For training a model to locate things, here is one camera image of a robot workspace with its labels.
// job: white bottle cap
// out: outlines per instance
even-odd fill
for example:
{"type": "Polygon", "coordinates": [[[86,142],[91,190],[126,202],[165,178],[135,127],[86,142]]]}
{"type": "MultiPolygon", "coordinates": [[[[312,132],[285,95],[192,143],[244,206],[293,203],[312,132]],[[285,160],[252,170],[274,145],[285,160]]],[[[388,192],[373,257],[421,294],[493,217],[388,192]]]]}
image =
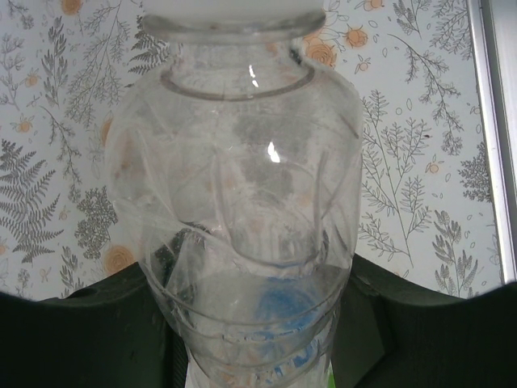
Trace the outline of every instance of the white bottle cap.
{"type": "Polygon", "coordinates": [[[242,23],[292,19],[320,11],[322,0],[144,0],[148,15],[181,23],[242,23]]]}

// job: clear plastic bottle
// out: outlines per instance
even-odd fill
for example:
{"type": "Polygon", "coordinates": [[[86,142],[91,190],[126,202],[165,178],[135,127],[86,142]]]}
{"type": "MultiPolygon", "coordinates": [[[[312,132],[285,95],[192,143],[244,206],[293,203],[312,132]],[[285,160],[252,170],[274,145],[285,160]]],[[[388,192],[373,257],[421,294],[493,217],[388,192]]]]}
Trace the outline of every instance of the clear plastic bottle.
{"type": "Polygon", "coordinates": [[[293,19],[145,18],[170,61],[124,98],[108,192],[207,387],[326,386],[359,220],[362,104],[293,19]]]}

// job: floral wallpaper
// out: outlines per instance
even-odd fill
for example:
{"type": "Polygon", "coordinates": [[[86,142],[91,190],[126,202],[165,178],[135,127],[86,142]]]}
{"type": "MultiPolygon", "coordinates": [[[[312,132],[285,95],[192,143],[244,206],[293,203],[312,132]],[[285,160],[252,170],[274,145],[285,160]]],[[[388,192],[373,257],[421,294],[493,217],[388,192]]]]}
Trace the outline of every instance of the floral wallpaper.
{"type": "MultiPolygon", "coordinates": [[[[358,253],[430,289],[502,282],[464,0],[327,0],[305,53],[364,105],[358,253]]],[[[137,0],[0,0],[0,289],[66,297],[135,261],[107,200],[113,112],[166,43],[137,0]]]]}

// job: bottle neck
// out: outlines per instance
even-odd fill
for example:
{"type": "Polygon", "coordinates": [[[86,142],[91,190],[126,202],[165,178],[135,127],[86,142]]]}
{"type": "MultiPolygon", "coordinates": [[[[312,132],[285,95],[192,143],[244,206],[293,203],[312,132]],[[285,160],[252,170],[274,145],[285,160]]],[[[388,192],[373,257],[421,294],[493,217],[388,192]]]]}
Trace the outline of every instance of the bottle neck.
{"type": "Polygon", "coordinates": [[[201,99],[247,100],[291,91],[310,81],[294,40],[268,44],[172,44],[162,82],[201,99]]]}

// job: botanical pattern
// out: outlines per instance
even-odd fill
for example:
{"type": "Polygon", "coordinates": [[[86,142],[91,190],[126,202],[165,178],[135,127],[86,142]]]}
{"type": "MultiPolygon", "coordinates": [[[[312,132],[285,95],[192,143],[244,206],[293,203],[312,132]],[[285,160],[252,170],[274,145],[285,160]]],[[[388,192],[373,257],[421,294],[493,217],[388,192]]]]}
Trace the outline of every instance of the botanical pattern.
{"type": "MultiPolygon", "coordinates": [[[[324,8],[302,44],[363,99],[358,253],[457,297],[500,285],[466,1],[324,8]]],[[[0,2],[1,290],[66,297],[138,259],[103,161],[128,86],[169,57],[143,14],[134,0],[0,2]]]]}

